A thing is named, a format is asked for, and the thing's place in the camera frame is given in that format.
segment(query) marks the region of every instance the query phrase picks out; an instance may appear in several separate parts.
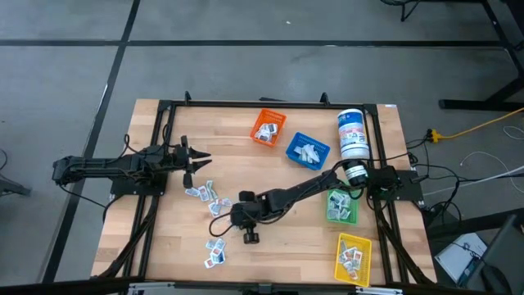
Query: plastic container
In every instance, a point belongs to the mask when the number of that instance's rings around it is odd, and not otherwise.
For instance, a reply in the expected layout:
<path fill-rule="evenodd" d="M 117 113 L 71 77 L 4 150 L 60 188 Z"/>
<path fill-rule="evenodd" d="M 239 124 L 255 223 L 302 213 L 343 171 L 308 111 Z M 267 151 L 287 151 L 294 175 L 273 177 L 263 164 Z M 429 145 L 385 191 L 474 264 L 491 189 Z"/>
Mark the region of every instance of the plastic container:
<path fill-rule="evenodd" d="M 349 208 L 351 213 L 350 213 L 350 216 L 347 219 L 345 219 L 345 220 L 332 220 L 332 219 L 328 218 L 329 197 L 335 191 L 337 191 L 339 193 L 346 193 L 345 191 L 343 191 L 341 189 L 331 189 L 331 190 L 329 190 L 327 192 L 327 197 L 326 197 L 326 220 L 329 221 L 329 222 L 337 222 L 337 223 L 342 223 L 342 224 L 345 224 L 345 225 L 357 225 L 359 223 L 359 200 L 353 200 L 353 199 L 351 200 L 350 208 Z M 357 192 L 352 192 L 352 195 L 358 196 L 359 192 L 358 193 Z"/>
<path fill-rule="evenodd" d="M 361 110 L 348 109 L 338 114 L 342 159 L 369 159 L 369 145 L 364 128 L 364 114 Z"/>
<path fill-rule="evenodd" d="M 357 247 L 362 252 L 362 261 L 360 262 L 360 270 L 357 270 L 359 278 L 353 280 L 348 275 L 347 270 L 341 263 L 338 263 L 338 257 L 341 255 L 341 241 L 346 243 L 348 248 Z M 366 238 L 355 237 L 350 234 L 340 234 L 338 236 L 337 255 L 335 256 L 335 279 L 355 284 L 361 287 L 369 287 L 369 278 L 371 277 L 371 240 Z"/>
<path fill-rule="evenodd" d="M 320 160 L 319 163 L 308 163 L 307 161 L 302 161 L 300 159 L 300 154 L 296 153 L 295 147 L 304 147 L 306 144 L 313 144 L 314 150 L 318 153 L 318 158 Z M 311 170 L 320 170 L 322 169 L 322 166 L 324 165 L 324 162 L 328 158 L 329 150 L 331 148 L 328 145 L 325 145 L 317 140 L 312 139 L 311 137 L 302 134 L 300 132 L 297 132 L 295 134 L 295 137 L 289 143 L 289 147 L 287 147 L 286 155 L 292 159 L 293 161 L 300 163 Z"/>
<path fill-rule="evenodd" d="M 259 117 L 256 119 L 255 126 L 253 126 L 253 129 L 251 130 L 250 137 L 257 143 L 262 143 L 267 146 L 274 147 L 275 143 L 277 143 L 277 139 L 280 136 L 280 133 L 282 132 L 282 128 L 284 127 L 284 122 L 286 122 L 286 115 L 283 115 L 276 111 L 271 111 L 269 109 L 262 109 L 262 111 L 260 111 Z M 255 137 L 255 134 L 259 130 L 260 126 L 262 124 L 268 123 L 274 123 L 278 125 L 277 133 L 273 134 L 273 136 L 271 137 L 271 142 L 266 142 Z"/>

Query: white cable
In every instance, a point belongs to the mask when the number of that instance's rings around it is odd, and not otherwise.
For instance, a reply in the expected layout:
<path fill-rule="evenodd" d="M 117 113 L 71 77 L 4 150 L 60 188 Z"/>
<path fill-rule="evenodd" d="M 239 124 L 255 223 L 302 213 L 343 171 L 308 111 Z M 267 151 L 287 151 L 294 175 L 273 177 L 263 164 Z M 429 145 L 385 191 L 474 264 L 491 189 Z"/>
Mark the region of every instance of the white cable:
<path fill-rule="evenodd" d="M 466 161 L 466 159 L 468 159 L 469 157 L 473 156 L 474 154 L 479 154 L 479 153 L 482 154 L 482 155 L 490 156 L 490 157 L 494 158 L 495 160 L 499 161 L 500 164 L 502 164 L 502 165 L 504 166 L 504 168 L 506 169 L 506 171 L 509 172 L 508 167 L 506 166 L 506 164 L 504 164 L 504 162 L 502 162 L 502 160 L 500 160 L 498 157 L 495 157 L 495 156 L 493 156 L 493 155 L 491 155 L 491 154 L 489 154 L 489 153 L 487 153 L 487 152 L 472 152 L 472 153 L 470 153 L 469 155 L 467 155 L 467 156 L 464 158 L 464 160 L 462 160 L 462 161 L 460 162 L 460 166 L 462 167 L 462 165 L 463 165 L 463 163 Z M 511 181 L 511 184 L 513 184 L 513 187 L 514 187 L 517 191 L 519 191 L 519 192 L 521 192 L 521 193 L 524 193 L 524 190 L 521 190 L 521 189 L 520 189 L 520 188 L 515 184 L 515 182 L 513 181 L 513 177 L 510 177 L 509 180 Z"/>
<path fill-rule="evenodd" d="M 491 177 L 488 177 L 488 178 L 485 178 L 485 179 L 481 179 L 481 180 L 478 180 L 478 181 L 474 181 L 474 182 L 471 182 L 469 184 L 461 184 L 460 185 L 460 188 L 465 188 L 467 186 L 470 186 L 470 185 L 474 185 L 474 184 L 479 184 L 479 183 L 483 183 L 485 181 L 488 181 L 488 180 L 492 180 L 492 179 L 496 179 L 497 177 L 500 177 L 500 176 L 505 176 L 505 175 L 510 175 L 510 174 L 513 174 L 517 171 L 520 171 L 520 170 L 523 170 L 524 169 L 524 166 L 520 166 L 516 169 L 513 169 L 511 171 L 508 171 L 508 172 L 505 172 L 505 173 L 502 173 L 502 174 L 499 174 L 499 175 L 494 175 L 494 176 L 491 176 Z M 449 187 L 449 188 L 443 188 L 443 189 L 439 189 L 435 192 L 431 192 L 431 193 L 424 193 L 423 196 L 426 197 L 426 196 L 431 196 L 432 194 L 435 194 L 435 193 L 440 193 L 440 192 L 444 192 L 444 191 L 447 191 L 447 190 L 450 190 L 450 189 L 454 189 L 455 187 L 452 186 L 452 187 Z"/>
<path fill-rule="evenodd" d="M 511 135 L 511 134 L 506 130 L 506 128 L 508 128 L 508 129 L 516 129 L 516 130 L 518 130 L 518 131 L 519 131 L 520 133 L 522 133 L 522 134 L 524 134 L 524 130 L 522 130 L 522 129 L 518 128 L 518 127 L 515 127 L 515 126 L 504 126 L 504 127 L 502 127 L 502 131 L 504 131 L 504 132 L 506 133 L 506 135 L 509 136 L 510 138 L 513 138 L 513 139 L 516 139 L 516 140 L 524 140 L 524 137 L 518 138 L 518 137 L 516 137 L 516 136 Z"/>

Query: concrete floor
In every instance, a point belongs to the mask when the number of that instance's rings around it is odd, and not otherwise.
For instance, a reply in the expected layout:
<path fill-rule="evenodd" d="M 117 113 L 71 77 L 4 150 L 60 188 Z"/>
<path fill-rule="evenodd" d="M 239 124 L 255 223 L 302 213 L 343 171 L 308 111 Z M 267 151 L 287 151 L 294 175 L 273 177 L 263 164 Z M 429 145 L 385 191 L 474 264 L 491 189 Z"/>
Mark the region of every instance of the concrete floor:
<path fill-rule="evenodd" d="M 120 39 L 131 4 L 0 1 L 0 39 Z M 512 42 L 522 39 L 507 8 L 499 1 L 491 4 Z M 398 7 L 378 0 L 149 0 L 138 9 L 131 39 L 496 39 L 480 5 L 422 3 L 405 23 L 399 18 Z M 31 197 L 0 199 L 0 285 L 40 280 L 66 198 L 50 180 L 51 164 L 82 152 L 115 52 L 113 47 L 0 47 L 0 148 L 10 157 L 2 172 L 33 189 Z M 481 100 L 515 76 L 512 62 L 500 50 L 127 48 L 95 157 L 121 151 L 137 98 L 180 99 L 187 90 L 193 99 L 265 96 L 316 102 L 325 91 L 333 102 L 397 104 L 410 140 L 421 138 L 427 128 L 452 134 L 501 116 L 443 111 L 437 100 Z M 522 98 L 519 93 L 513 100 Z M 459 166 L 470 152 L 483 151 L 500 157 L 510 169 L 520 166 L 524 142 L 507 137 L 504 125 L 522 128 L 522 116 L 430 145 L 431 163 L 466 177 L 503 172 L 497 161 L 484 156 Z M 424 158 L 422 150 L 415 154 Z M 430 192 L 452 182 L 427 181 L 422 187 Z M 524 181 L 516 183 L 524 187 Z M 83 195 L 105 203 L 109 187 L 109 181 L 89 180 Z M 440 193 L 427 202 L 448 196 Z M 460 189 L 456 203 L 470 218 L 522 207 L 524 198 L 505 179 Z M 80 202 L 57 280 L 89 276 L 101 230 L 102 210 Z"/>

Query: blue basket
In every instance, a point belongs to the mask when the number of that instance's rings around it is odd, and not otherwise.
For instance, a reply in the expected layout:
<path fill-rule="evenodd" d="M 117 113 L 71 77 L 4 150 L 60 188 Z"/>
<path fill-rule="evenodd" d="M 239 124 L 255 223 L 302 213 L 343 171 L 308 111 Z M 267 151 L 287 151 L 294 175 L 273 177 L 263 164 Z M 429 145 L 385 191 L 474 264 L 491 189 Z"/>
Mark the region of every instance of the blue basket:
<path fill-rule="evenodd" d="M 302 161 L 300 159 L 300 155 L 294 151 L 295 147 L 301 147 L 302 148 L 306 144 L 313 144 L 314 145 L 314 150 L 317 151 L 318 157 L 320 158 L 320 162 L 319 163 L 310 164 L 307 161 Z M 327 145 L 325 145 L 325 144 L 323 144 L 323 143 L 321 143 L 319 141 L 316 141 L 316 140 L 312 139 L 311 137 L 309 137 L 309 136 L 307 136 L 305 134 L 297 132 L 295 134 L 295 137 L 291 141 L 291 143 L 289 143 L 289 147 L 287 147 L 286 155 L 290 159 L 292 159 L 293 161 L 295 161 L 297 163 L 300 163 L 300 164 L 310 168 L 311 170 L 320 170 L 320 169 L 322 169 L 322 166 L 324 165 L 324 162 L 328 158 L 329 150 L 330 150 L 329 146 L 327 146 Z"/>

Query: green basket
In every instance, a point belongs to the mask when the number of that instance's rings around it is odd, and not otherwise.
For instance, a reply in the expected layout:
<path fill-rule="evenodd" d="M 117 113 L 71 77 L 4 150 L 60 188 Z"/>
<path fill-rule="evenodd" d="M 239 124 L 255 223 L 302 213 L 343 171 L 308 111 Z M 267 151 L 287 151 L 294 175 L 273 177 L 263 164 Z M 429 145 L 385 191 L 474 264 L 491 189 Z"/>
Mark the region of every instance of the green basket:
<path fill-rule="evenodd" d="M 350 216 L 345 219 L 345 220 L 331 220 L 328 218 L 328 208 L 329 208 L 329 198 L 331 197 L 331 194 L 333 192 L 339 192 L 339 193 L 347 193 L 343 190 L 340 190 L 340 189 L 331 189 L 327 192 L 327 197 L 326 197 L 326 219 L 327 221 L 329 222 L 337 222 L 337 223 L 342 223 L 342 224 L 345 224 L 345 225 L 357 225 L 359 223 L 359 200 L 353 200 L 351 199 L 351 202 L 350 202 Z M 355 195 L 355 196 L 358 196 L 360 193 L 360 191 L 354 191 L 352 193 L 352 195 Z"/>

